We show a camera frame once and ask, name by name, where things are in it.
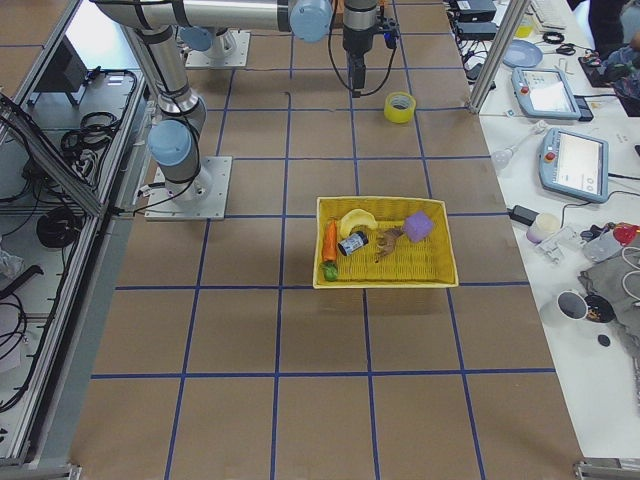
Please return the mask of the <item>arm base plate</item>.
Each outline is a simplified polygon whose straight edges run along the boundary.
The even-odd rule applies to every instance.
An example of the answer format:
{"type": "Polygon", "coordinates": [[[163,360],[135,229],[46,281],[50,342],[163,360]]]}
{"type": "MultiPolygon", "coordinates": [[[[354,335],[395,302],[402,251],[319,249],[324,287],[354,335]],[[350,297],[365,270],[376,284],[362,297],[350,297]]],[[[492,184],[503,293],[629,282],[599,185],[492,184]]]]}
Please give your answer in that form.
{"type": "Polygon", "coordinates": [[[185,185],[166,182],[159,167],[154,181],[163,186],[152,189],[151,206],[143,213],[150,221],[223,220],[226,213],[233,159],[231,156],[205,156],[200,172],[185,193],[185,185]]]}
{"type": "Polygon", "coordinates": [[[237,69],[245,68],[251,33],[247,30],[227,30],[212,38],[206,51],[189,48],[185,66],[187,69],[237,69]]]}

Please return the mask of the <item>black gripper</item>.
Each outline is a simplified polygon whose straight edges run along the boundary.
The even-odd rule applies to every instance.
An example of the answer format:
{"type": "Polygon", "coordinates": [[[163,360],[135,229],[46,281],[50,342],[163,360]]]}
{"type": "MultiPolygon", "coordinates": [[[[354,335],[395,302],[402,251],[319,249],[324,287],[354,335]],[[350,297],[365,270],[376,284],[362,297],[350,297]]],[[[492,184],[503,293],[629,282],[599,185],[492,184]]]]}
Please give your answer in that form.
{"type": "Polygon", "coordinates": [[[343,48],[348,55],[348,77],[353,98],[366,83],[364,56],[371,50],[376,29],[376,1],[348,0],[343,7],[343,48]]]}

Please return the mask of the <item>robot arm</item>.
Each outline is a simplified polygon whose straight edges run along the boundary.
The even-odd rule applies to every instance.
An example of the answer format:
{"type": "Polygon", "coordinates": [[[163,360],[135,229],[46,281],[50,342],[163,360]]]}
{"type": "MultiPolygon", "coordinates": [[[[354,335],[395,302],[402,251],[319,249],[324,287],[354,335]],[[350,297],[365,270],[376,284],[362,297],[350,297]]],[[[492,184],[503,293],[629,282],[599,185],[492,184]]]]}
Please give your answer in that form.
{"type": "Polygon", "coordinates": [[[192,51],[209,58],[223,59],[237,49],[237,42],[227,28],[180,27],[179,37],[192,51]]]}
{"type": "Polygon", "coordinates": [[[334,1],[99,1],[97,8],[130,33],[130,44],[156,90],[159,122],[147,145],[160,168],[169,202],[202,205],[213,177],[199,141],[206,108],[189,83],[178,43],[187,30],[225,35],[233,28],[290,33],[305,42],[330,36],[334,1]]]}

